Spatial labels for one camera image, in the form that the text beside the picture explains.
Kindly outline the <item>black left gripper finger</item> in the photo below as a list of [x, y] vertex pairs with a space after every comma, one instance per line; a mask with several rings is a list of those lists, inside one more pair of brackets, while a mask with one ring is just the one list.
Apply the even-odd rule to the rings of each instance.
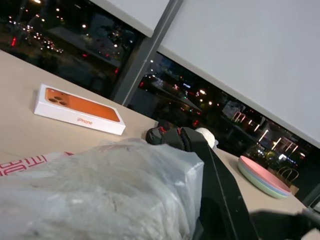
[[180, 129], [188, 152], [203, 161], [197, 240], [256, 240], [258, 234], [236, 179], [209, 146], [204, 136], [188, 127]]

